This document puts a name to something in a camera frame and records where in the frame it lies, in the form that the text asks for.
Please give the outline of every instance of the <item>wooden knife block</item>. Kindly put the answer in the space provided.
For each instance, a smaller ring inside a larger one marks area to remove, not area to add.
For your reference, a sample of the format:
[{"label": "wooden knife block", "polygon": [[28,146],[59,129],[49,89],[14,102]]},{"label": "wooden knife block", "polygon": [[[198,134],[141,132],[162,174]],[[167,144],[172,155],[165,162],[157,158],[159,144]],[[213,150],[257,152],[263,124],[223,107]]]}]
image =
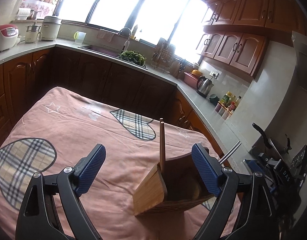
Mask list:
[{"label": "wooden knife block", "polygon": [[212,198],[204,185],[191,153],[154,165],[133,195],[134,214],[186,211]]}]

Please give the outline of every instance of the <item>leafy vegetable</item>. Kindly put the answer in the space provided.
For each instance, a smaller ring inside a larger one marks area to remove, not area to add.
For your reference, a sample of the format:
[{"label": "leafy vegetable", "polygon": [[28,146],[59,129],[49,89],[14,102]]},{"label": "leafy vegetable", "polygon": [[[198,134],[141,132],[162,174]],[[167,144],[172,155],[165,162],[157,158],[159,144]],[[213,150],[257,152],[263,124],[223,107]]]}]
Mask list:
[{"label": "leafy vegetable", "polygon": [[118,58],[132,62],[136,65],[143,66],[146,58],[144,58],[138,51],[127,50],[119,54]]}]

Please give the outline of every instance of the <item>pink bedsheet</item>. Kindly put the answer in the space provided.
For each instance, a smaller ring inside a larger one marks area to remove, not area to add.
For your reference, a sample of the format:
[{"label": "pink bedsheet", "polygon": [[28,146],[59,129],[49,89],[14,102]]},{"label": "pink bedsheet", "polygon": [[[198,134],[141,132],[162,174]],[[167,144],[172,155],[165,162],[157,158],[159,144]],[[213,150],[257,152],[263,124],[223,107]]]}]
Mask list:
[{"label": "pink bedsheet", "polygon": [[[22,138],[48,140],[57,152],[54,164],[43,172],[49,175],[74,166],[101,143],[106,147],[106,160],[89,192],[80,198],[101,237],[104,240],[157,240],[159,234],[160,240],[192,239],[209,213],[202,205],[181,215],[172,212],[133,215],[132,194],[159,161],[159,121],[143,118],[144,132],[139,135],[132,128],[132,120],[124,121],[124,126],[118,121],[122,113],[115,107],[54,88],[23,116],[3,146]],[[218,158],[209,141],[198,132],[166,124],[165,135],[167,158],[190,152],[197,142]],[[60,198],[55,201],[65,233],[73,236]],[[238,210],[236,198],[223,235],[231,232]],[[0,226],[13,239],[17,217],[18,210],[0,191]]]}]

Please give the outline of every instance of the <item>rice cooker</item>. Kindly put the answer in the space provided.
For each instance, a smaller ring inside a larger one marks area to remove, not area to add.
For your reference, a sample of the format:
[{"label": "rice cooker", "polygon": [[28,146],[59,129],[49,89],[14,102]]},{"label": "rice cooker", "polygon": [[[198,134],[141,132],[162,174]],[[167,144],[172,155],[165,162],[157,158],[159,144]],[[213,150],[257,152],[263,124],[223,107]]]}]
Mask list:
[{"label": "rice cooker", "polygon": [[42,40],[54,41],[61,26],[61,19],[55,16],[46,16],[41,25]]},{"label": "rice cooker", "polygon": [[17,41],[18,27],[13,24],[0,25],[0,51],[10,49]]}]

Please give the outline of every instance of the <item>silver screw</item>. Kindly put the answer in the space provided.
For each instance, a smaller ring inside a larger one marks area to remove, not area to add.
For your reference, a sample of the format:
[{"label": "silver screw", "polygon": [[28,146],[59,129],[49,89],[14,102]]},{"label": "silver screw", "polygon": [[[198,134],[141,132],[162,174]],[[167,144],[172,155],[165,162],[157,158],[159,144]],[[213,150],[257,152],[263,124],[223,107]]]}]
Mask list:
[{"label": "silver screw", "polygon": [[230,173],[230,172],[232,172],[232,169],[229,168],[229,167],[224,167],[224,168],[223,168],[223,171],[224,171],[225,173]]},{"label": "silver screw", "polygon": [[34,173],[34,174],[33,174],[33,177],[34,177],[34,178],[39,178],[39,177],[40,177],[40,175],[41,175],[41,173],[40,173],[40,172],[36,172],[36,173]]},{"label": "silver screw", "polygon": [[255,175],[258,177],[258,178],[261,178],[262,177],[262,173],[260,171],[256,171],[255,172]]},{"label": "silver screw", "polygon": [[72,168],[71,168],[71,167],[65,167],[65,168],[63,169],[63,172],[64,172],[64,173],[72,172]]}]

